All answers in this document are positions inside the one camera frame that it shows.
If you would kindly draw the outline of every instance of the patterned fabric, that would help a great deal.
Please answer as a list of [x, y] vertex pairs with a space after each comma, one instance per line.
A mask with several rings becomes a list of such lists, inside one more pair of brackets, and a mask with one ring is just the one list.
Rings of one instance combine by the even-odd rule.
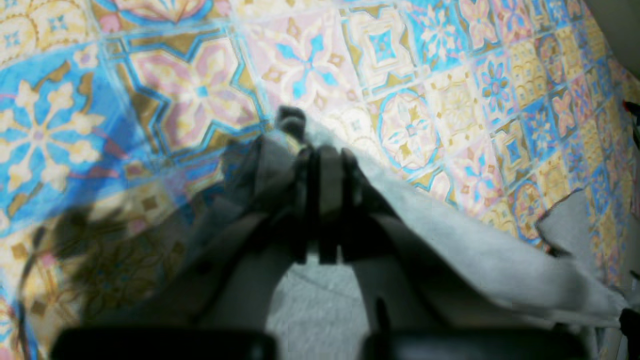
[[171, 279], [281, 104], [542, 251], [585, 189], [620, 283], [640, 82], [580, 0], [0, 0], [0, 50], [3, 359]]

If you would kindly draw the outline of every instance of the tile-pattern tablecloth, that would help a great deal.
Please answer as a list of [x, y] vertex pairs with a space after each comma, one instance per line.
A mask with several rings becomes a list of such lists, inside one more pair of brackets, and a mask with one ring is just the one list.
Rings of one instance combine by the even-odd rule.
[[580, 0], [0, 0], [0, 358], [169, 279], [281, 104], [541, 250], [585, 188], [617, 284], [639, 85]]

